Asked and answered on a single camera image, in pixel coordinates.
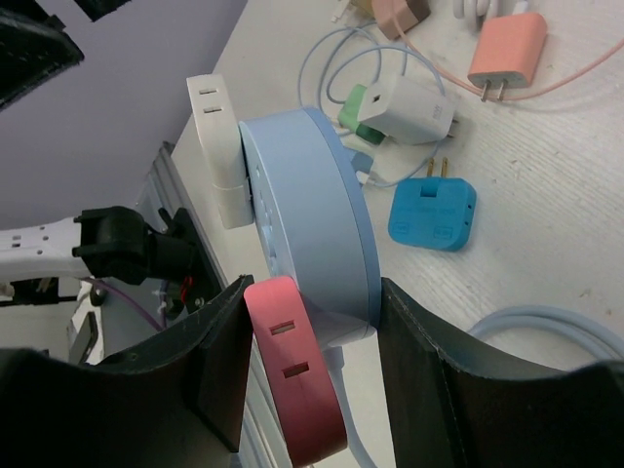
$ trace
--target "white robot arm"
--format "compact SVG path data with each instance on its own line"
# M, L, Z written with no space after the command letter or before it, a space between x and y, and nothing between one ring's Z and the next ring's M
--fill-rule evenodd
M50 277L84 278L91 272L72 254L81 224L69 217L51 224L0 231L0 283Z

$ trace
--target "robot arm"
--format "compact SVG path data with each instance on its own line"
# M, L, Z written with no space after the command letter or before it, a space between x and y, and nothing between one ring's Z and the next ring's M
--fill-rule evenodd
M0 283L87 276L131 285L145 278L182 280L196 253L194 245L174 232L154 231L128 208L87 210L76 218L0 231Z
M0 231L0 283L49 277L84 278L91 272L72 254L81 225L69 217L51 224Z

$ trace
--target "gray wall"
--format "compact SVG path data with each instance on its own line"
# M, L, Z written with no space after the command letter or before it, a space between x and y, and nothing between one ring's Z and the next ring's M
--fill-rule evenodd
M85 61L0 113L0 229L130 204L188 120L185 78L210 72L246 0L134 0L91 22L39 0Z

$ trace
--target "white table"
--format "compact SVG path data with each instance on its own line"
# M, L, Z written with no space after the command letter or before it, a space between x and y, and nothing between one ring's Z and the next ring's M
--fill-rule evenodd
M432 16L410 37L425 55L465 76L476 38L452 16L450 0L432 0ZM552 83L596 58L622 34L617 0L537 0L550 35L535 87ZM296 77L304 55L326 32L332 0L249 0L216 71L222 73L241 120L297 107ZM355 40L348 51L365 47ZM313 101L320 66L331 46L310 61L304 92ZM398 69L390 58L386 73ZM374 57L337 80L346 95L368 83ZM409 76L431 82L417 63ZM549 304L583 313L624 334L624 54L547 97L518 105L482 104L451 84L458 105L458 137L441 156L449 175L469 180L479 203L472 239L460 253L394 243L386 230L392 189L365 188L383 276L429 310L462 329L509 305ZM337 112L328 106L330 112ZM267 277L253 227L223 232L198 152L187 126L174 160L225 276ZM394 179L414 167L424 149L384 144L375 169ZM567 369L590 361L576 347L541 332L514 331L492 344L518 356ZM394 466L375 338L345 348L345 379L356 423L379 467ZM321 467L356 466L348 451Z

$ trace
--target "white charger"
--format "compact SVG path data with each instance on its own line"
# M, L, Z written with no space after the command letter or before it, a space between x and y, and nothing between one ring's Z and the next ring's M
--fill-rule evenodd
M399 143L422 144L448 137L454 114L448 98L396 75L367 88L358 122Z

